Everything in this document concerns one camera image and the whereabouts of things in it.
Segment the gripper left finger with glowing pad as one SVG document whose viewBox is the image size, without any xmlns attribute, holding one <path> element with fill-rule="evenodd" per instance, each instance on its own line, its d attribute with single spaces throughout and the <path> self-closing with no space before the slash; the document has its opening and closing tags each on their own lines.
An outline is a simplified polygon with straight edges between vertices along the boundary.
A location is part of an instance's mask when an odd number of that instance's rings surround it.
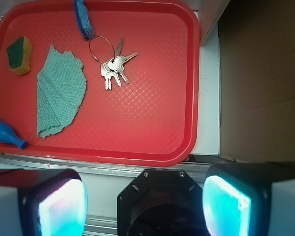
<svg viewBox="0 0 295 236">
<path fill-rule="evenodd" d="M 0 169 L 0 236 L 81 236 L 86 217 L 74 169 Z"/>
</svg>

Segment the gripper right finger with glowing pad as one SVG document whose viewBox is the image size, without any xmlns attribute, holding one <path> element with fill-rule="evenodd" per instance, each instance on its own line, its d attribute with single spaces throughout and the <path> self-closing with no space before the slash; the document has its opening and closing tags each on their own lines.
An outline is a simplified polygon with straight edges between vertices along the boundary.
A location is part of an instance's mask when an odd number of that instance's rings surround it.
<svg viewBox="0 0 295 236">
<path fill-rule="evenodd" d="M 295 162 L 214 164 L 202 206 L 212 236 L 295 236 Z"/>
</svg>

